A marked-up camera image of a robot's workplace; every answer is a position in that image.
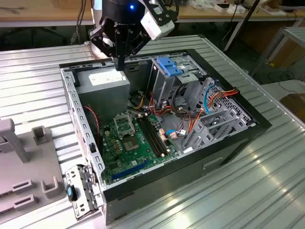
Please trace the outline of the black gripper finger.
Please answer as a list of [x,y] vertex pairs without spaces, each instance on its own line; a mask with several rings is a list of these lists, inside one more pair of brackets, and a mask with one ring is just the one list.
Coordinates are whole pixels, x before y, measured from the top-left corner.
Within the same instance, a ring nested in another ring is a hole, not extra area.
[[120,70],[125,68],[125,59],[130,55],[136,55],[151,40],[148,33],[140,31],[134,36],[131,30],[128,31],[126,42],[124,43],[123,54],[120,56]]
[[103,31],[101,25],[89,32],[91,52],[96,59],[111,58],[117,71],[121,70],[121,60],[117,57],[116,44]]

